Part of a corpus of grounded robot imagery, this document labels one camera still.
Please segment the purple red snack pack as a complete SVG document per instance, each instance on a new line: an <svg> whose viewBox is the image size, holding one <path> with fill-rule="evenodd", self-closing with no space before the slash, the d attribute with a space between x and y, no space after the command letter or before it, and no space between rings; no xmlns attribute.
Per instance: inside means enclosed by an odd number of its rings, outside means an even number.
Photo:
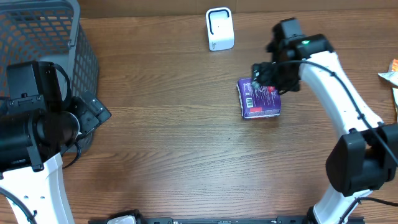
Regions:
<svg viewBox="0 0 398 224"><path fill-rule="evenodd" d="M282 102L278 91L273 86L254 89L250 78L237 81L241 115L243 119L259 119L279 116Z"/></svg>

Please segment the white tube gold cap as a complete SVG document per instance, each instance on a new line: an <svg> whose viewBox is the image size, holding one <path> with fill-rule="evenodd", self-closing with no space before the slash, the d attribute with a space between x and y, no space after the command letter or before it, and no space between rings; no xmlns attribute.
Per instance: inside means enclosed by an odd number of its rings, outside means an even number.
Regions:
<svg viewBox="0 0 398 224"><path fill-rule="evenodd" d="M379 73L378 75L391 85L398 86L398 72L385 72Z"/></svg>

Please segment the yellow snack bag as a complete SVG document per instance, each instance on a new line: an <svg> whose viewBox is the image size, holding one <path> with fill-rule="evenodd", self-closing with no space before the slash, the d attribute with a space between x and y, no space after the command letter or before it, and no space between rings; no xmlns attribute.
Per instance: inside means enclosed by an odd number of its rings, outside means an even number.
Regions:
<svg viewBox="0 0 398 224"><path fill-rule="evenodd" d="M394 99L394 108L398 119L398 88L392 88L392 95Z"/></svg>

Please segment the orange small snack pack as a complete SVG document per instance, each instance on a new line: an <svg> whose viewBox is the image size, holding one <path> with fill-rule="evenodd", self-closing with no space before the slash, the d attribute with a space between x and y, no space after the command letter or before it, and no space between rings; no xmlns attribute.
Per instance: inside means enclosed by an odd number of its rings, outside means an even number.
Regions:
<svg viewBox="0 0 398 224"><path fill-rule="evenodd" d="M398 71L398 59L393 59L389 64L389 72L397 72Z"/></svg>

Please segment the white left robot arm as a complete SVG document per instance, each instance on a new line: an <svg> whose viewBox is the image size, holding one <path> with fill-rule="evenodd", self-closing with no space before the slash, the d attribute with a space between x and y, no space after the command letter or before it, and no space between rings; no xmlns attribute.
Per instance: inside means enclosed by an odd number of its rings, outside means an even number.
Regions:
<svg viewBox="0 0 398 224"><path fill-rule="evenodd" d="M53 62L7 67L10 97L1 116L1 195L19 223L73 223L63 182L62 156L111 117L91 92L62 96Z"/></svg>

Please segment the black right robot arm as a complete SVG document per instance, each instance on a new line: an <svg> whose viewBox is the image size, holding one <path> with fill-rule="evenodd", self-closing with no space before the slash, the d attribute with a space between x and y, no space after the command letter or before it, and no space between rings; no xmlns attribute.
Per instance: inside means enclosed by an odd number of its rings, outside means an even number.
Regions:
<svg viewBox="0 0 398 224"><path fill-rule="evenodd" d="M296 18L273 27L270 62L252 66L252 87L273 86L279 94L306 83L338 136L325 164L329 186L302 223L346 223L372 192L396 176L397 125L386 124L362 99L323 34L305 35Z"/></svg>

